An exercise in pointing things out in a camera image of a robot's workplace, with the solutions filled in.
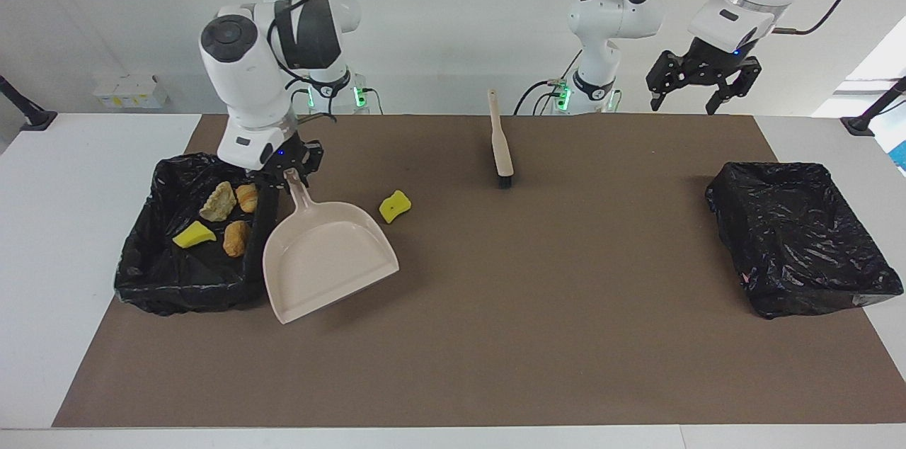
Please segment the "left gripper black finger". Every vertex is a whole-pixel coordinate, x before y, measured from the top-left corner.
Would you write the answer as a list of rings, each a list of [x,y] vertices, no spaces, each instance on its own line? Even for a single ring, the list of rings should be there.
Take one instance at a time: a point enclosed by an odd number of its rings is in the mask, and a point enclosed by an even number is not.
[[[661,52],[645,76],[648,92],[651,94],[650,109],[652,111],[660,110],[665,97],[680,83],[681,75],[682,58],[677,57],[673,52]]]
[[[706,103],[706,113],[715,115],[723,103],[731,98],[742,98],[752,88],[762,68],[758,61],[743,61],[734,68],[715,69],[713,80],[716,92]]]

